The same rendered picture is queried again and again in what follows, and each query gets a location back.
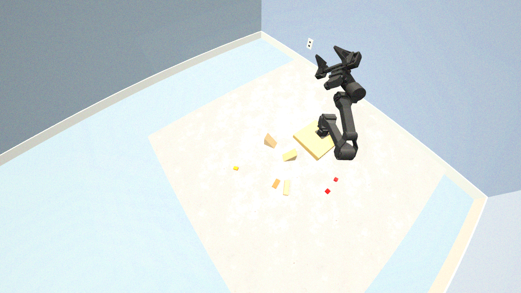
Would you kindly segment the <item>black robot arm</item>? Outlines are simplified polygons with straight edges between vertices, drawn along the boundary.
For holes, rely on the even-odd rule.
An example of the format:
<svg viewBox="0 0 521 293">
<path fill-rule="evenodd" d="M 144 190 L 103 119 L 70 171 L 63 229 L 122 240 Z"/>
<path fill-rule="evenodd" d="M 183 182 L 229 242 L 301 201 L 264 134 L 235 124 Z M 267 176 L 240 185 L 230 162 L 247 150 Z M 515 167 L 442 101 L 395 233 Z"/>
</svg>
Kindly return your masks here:
<svg viewBox="0 0 521 293">
<path fill-rule="evenodd" d="M 340 75 L 331 77 L 324 83 L 326 90 L 341 86 L 344 92 L 338 91 L 333 96 L 336 108 L 340 112 L 341 125 L 343 134 L 337 128 L 335 114 L 322 114 L 318 121 L 316 132 L 321 139 L 331 135 L 331 139 L 335 145 L 334 155 L 340 161 L 352 161 L 359 149 L 357 145 L 358 133 L 355 131 L 354 119 L 350 106 L 359 100 L 362 100 L 366 95 L 366 90 L 354 80 L 353 76 L 344 85 L 341 83 L 345 80 L 345 74 L 342 71 Z M 328 133 L 329 132 L 329 133 Z M 352 140 L 353 146 L 347 143 L 347 140 Z"/>
</svg>

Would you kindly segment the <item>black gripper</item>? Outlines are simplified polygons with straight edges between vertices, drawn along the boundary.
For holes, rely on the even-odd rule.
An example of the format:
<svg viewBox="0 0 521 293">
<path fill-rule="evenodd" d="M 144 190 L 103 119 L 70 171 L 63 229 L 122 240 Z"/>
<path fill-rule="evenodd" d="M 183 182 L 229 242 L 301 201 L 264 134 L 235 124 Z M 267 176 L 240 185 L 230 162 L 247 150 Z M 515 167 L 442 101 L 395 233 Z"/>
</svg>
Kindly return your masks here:
<svg viewBox="0 0 521 293">
<path fill-rule="evenodd" d="M 340 57 L 342 63 L 338 63 L 336 65 L 333 65 L 331 67 L 328 67 L 327 62 L 325 62 L 319 55 L 315 55 L 316 62 L 318 65 L 318 70 L 315 74 L 315 77 L 317 79 L 323 79 L 326 77 L 328 72 L 331 72 L 331 77 L 340 75 L 343 71 L 345 74 L 345 80 L 341 83 L 341 85 L 346 84 L 351 79 L 352 75 L 350 74 L 351 69 L 358 68 L 362 55 L 358 52 L 350 52 L 347 50 L 344 50 L 342 48 L 339 48 L 334 45 L 334 50 L 337 53 L 337 55 Z"/>
</svg>

